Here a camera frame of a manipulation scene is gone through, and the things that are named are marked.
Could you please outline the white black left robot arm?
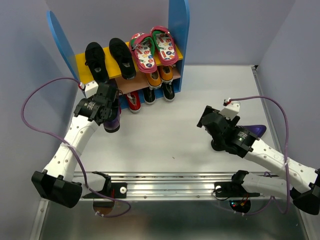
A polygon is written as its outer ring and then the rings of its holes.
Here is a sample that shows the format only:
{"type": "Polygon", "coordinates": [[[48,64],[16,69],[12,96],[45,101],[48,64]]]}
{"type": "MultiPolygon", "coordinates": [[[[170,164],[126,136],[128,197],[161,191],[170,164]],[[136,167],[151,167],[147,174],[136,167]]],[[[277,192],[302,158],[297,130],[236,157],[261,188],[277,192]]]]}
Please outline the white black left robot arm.
{"type": "Polygon", "coordinates": [[[120,129],[119,90],[114,80],[85,85],[86,97],[76,105],[69,129],[58,150],[42,171],[35,171],[31,182],[39,195],[67,208],[73,208],[91,191],[74,180],[76,166],[89,139],[99,126],[107,133],[120,129]]]}

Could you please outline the pink patterned sandal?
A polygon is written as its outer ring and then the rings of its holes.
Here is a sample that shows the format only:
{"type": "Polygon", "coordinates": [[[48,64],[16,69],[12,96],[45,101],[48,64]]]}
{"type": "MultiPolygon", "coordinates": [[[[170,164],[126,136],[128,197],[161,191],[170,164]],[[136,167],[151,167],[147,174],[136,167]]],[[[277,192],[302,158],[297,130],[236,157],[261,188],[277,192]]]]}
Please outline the pink patterned sandal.
{"type": "Polygon", "coordinates": [[[156,71],[155,44],[150,34],[134,34],[129,49],[140,72],[150,74],[156,71]]]}
{"type": "Polygon", "coordinates": [[[155,44],[158,58],[163,66],[172,66],[178,60],[178,53],[174,38],[164,26],[155,26],[150,31],[150,36],[155,44]]]}

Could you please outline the purple shoe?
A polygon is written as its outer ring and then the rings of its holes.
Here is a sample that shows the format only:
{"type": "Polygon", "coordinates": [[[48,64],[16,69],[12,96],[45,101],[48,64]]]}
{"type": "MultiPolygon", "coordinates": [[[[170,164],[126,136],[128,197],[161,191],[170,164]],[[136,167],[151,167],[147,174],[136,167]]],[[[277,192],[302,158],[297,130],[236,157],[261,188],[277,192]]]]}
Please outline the purple shoe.
{"type": "Polygon", "coordinates": [[[110,115],[106,122],[104,122],[103,127],[107,133],[115,133],[120,129],[120,117],[121,117],[121,107],[113,106],[110,115]]]}
{"type": "MultiPolygon", "coordinates": [[[[255,134],[256,136],[258,136],[259,138],[261,138],[266,130],[267,127],[265,125],[262,124],[256,124],[256,125],[242,125],[239,126],[240,128],[244,128],[250,132],[252,132],[253,134],[255,134]]],[[[225,148],[218,145],[217,143],[215,143],[213,140],[211,141],[211,147],[213,148],[213,150],[217,151],[217,152],[222,152],[225,151],[225,148]]]]}

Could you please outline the black white high-top sneaker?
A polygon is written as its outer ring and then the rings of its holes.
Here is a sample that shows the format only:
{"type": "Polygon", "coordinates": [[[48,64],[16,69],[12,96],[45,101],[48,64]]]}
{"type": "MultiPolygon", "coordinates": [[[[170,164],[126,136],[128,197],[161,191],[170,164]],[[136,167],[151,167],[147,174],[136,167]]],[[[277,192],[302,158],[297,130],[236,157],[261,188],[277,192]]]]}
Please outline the black white high-top sneaker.
{"type": "Polygon", "coordinates": [[[147,105],[153,105],[156,101],[155,91],[149,87],[146,87],[142,90],[143,99],[147,105]]]}

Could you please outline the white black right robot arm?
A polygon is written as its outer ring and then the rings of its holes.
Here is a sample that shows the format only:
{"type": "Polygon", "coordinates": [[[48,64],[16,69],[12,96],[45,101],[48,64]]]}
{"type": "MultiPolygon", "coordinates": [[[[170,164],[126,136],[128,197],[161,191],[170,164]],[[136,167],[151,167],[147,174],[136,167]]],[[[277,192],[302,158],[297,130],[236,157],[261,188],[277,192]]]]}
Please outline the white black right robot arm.
{"type": "Polygon", "coordinates": [[[320,213],[320,171],[305,166],[267,145],[256,134],[238,126],[239,102],[217,110],[206,106],[197,127],[212,137],[211,147],[256,163],[278,177],[267,178],[239,171],[230,182],[231,192],[262,193],[278,198],[291,197],[293,204],[310,215],[320,213]]]}

